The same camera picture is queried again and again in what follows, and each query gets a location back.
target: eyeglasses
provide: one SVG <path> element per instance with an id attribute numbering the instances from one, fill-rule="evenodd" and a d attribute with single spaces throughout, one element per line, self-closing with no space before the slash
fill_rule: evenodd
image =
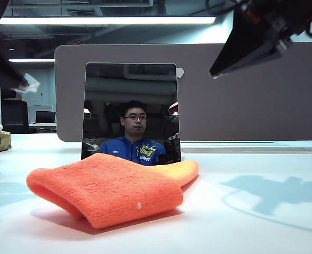
<path id="1" fill-rule="evenodd" d="M 137 118 L 139 118 L 141 121 L 147 120 L 147 117 L 145 114 L 140 114 L 140 115 L 130 114 L 129 116 L 124 116 L 123 118 L 124 119 L 129 118 L 131 121 L 135 121 L 135 120 L 137 120 Z"/>

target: logo on shirt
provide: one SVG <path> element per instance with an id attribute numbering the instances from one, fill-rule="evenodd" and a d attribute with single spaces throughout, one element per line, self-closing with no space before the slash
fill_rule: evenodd
<path id="1" fill-rule="evenodd" d="M 156 146 L 148 146 L 147 144 L 142 144 L 140 148 L 137 149 L 137 156 L 139 159 L 144 161 L 150 161 L 152 154 L 156 151 Z"/>

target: microfiber cloth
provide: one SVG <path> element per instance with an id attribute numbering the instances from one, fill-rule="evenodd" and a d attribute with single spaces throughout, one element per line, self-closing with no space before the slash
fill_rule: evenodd
<path id="1" fill-rule="evenodd" d="M 36 169 L 26 182 L 38 196 L 101 229 L 179 206 L 181 187 L 196 178 L 198 170 L 193 160 L 144 166 L 95 153 L 54 169 Z"/>

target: cardboard box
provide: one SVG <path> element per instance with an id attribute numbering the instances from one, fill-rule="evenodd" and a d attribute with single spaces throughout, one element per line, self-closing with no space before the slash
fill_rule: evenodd
<path id="1" fill-rule="evenodd" d="M 11 148 L 11 134 L 8 131 L 0 132 L 0 151 Z"/>

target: ceiling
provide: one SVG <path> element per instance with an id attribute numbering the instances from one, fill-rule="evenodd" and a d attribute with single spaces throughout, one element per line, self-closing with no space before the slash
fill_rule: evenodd
<path id="1" fill-rule="evenodd" d="M 224 8 L 231 1 L 211 0 Z M 11 0 L 3 17 L 210 16 L 204 0 Z M 216 17 L 215 24 L 224 20 Z M 4 25 L 0 51 L 6 58 L 53 58 L 62 44 L 138 44 L 198 25 Z"/>

